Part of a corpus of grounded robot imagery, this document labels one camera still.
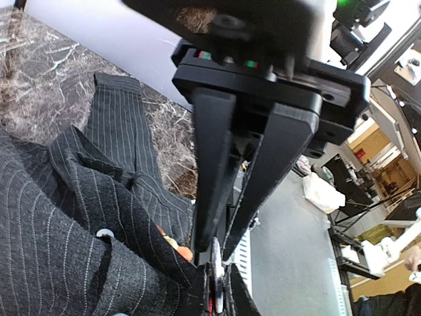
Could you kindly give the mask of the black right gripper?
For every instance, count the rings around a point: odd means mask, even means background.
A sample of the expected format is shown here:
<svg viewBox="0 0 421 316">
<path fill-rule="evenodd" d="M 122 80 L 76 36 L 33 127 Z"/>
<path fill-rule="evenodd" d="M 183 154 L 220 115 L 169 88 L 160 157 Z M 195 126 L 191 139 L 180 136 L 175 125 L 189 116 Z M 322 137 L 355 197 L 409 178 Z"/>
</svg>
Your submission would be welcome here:
<svg viewBox="0 0 421 316">
<path fill-rule="evenodd" d="M 259 137 L 222 246 L 227 260 L 300 154 L 352 133 L 369 104 L 366 77 L 311 59 L 323 1 L 127 1 L 179 35 L 176 89 L 193 106 L 197 154 L 238 153 Z"/>
</svg>

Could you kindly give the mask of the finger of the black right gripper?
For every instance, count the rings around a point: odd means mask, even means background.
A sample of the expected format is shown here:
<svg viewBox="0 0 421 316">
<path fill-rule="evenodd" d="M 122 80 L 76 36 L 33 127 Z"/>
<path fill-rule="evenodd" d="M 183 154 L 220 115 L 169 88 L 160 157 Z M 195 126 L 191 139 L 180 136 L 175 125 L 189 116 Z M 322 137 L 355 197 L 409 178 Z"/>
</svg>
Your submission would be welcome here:
<svg viewBox="0 0 421 316">
<path fill-rule="evenodd" d="M 236 96 L 208 88 L 193 92 L 198 167 L 195 249 L 211 245 L 230 194 L 235 157 L 230 156 Z"/>
</svg>

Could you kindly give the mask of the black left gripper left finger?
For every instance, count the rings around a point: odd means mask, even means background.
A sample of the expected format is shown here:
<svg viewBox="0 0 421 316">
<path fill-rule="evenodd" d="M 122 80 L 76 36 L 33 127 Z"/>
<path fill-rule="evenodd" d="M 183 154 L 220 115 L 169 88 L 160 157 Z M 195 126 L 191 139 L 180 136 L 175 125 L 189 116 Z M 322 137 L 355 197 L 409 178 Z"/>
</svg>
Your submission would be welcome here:
<svg viewBox="0 0 421 316">
<path fill-rule="evenodd" d="M 198 266 L 193 284 L 187 292 L 184 315 L 216 315 L 212 265 L 205 263 Z"/>
</svg>

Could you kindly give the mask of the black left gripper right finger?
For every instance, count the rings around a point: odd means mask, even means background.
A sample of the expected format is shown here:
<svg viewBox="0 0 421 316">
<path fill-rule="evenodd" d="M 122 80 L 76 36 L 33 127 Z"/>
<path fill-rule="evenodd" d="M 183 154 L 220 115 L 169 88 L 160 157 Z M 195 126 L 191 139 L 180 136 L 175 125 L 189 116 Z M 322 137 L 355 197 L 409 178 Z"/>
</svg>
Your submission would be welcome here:
<svg viewBox="0 0 421 316">
<path fill-rule="evenodd" d="M 261 316 L 235 264 L 226 266 L 223 285 L 223 315 Z"/>
</svg>

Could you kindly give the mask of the dark pinstriped garment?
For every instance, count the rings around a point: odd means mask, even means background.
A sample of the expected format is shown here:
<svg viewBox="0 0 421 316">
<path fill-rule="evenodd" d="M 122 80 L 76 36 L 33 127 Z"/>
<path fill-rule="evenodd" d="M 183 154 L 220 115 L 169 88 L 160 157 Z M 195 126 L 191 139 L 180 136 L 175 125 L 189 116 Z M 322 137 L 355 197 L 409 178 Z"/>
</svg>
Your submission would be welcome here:
<svg viewBox="0 0 421 316">
<path fill-rule="evenodd" d="M 1 133 L 2 315 L 202 315 L 190 200 L 162 183 L 142 88 L 97 73 L 84 131 Z"/>
</svg>

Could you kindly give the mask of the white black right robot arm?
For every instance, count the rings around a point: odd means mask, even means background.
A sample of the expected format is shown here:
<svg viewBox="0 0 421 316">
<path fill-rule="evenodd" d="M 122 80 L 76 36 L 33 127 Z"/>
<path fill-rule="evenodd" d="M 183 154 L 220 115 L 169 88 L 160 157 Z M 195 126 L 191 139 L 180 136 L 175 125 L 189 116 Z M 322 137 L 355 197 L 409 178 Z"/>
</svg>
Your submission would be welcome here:
<svg viewBox="0 0 421 316">
<path fill-rule="evenodd" d="M 357 70 L 391 28 L 387 1 L 127 1 L 179 35 L 176 89 L 193 107 L 194 248 L 207 251 L 250 163 L 222 243 L 228 259 L 300 155 L 341 145 L 368 108 Z"/>
</svg>

